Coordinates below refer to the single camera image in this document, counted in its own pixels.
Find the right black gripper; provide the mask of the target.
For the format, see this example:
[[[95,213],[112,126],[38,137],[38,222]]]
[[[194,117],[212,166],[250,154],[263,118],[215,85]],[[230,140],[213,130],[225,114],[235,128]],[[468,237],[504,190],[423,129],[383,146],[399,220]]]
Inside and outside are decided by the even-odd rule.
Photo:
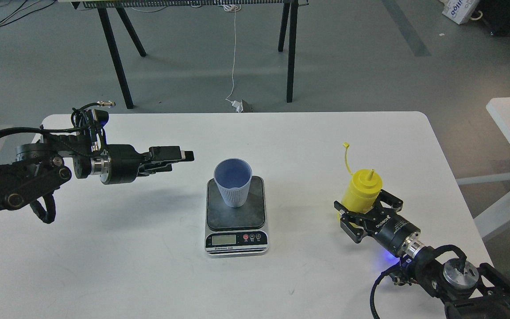
[[[373,216],[348,210],[340,202],[333,202],[340,216],[340,227],[356,243],[372,236],[394,257],[405,254],[407,238],[419,236],[420,229],[398,213],[403,201],[393,194],[380,190],[372,208]]]

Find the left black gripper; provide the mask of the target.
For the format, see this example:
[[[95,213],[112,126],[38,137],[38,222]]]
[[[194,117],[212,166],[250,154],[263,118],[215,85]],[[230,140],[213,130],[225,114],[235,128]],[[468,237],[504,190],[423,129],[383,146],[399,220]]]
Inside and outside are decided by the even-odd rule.
[[[192,162],[193,151],[182,151],[178,146],[150,147],[140,154],[129,144],[110,144],[105,172],[100,175],[102,184],[132,183],[137,176],[150,176],[172,171],[176,162]]]

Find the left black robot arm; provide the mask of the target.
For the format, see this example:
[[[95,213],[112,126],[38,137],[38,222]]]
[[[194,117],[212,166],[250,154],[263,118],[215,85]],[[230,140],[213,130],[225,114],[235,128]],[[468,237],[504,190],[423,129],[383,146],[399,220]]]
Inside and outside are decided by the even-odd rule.
[[[138,153],[129,144],[108,144],[105,107],[112,101],[97,101],[73,109],[72,128],[6,128],[0,139],[18,133],[36,133],[36,143],[16,148],[16,160],[0,165],[0,210],[30,206],[44,223],[55,220],[53,193],[71,180],[98,175],[103,184],[132,183],[139,176],[172,170],[177,162],[194,161],[192,151],[178,146],[150,147]]]

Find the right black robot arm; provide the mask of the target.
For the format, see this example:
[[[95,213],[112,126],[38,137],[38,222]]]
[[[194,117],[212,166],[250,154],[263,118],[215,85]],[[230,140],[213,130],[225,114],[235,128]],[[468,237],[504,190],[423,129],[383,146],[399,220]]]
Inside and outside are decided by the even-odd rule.
[[[456,245],[433,248],[419,240],[420,229],[399,214],[400,198],[381,190],[366,213],[334,202],[342,230],[357,244],[370,236],[399,259],[383,271],[370,292],[370,311],[377,319],[375,292],[386,276],[395,285],[421,286],[444,305],[448,319],[510,319],[510,280],[493,266],[471,264]]]

